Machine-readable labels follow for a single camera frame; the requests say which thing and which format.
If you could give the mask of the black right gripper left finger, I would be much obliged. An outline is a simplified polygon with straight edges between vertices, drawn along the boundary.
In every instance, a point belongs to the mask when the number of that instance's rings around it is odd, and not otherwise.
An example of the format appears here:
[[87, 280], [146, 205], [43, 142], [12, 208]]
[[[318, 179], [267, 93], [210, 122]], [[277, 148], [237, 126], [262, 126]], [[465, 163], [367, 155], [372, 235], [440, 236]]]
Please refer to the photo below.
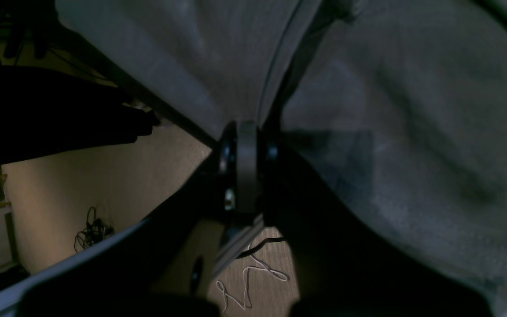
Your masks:
[[237, 125], [141, 222], [0, 291], [0, 317], [217, 317], [205, 298], [236, 166]]

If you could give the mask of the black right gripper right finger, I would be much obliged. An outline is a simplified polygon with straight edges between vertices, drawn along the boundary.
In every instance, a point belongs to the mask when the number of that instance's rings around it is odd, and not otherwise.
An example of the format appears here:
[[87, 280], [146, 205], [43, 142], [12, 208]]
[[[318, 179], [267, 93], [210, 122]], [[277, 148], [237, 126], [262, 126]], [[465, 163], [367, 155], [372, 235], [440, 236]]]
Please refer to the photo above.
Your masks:
[[259, 133], [259, 208], [292, 251], [291, 317], [490, 317], [487, 299], [419, 263], [340, 201], [277, 132]]

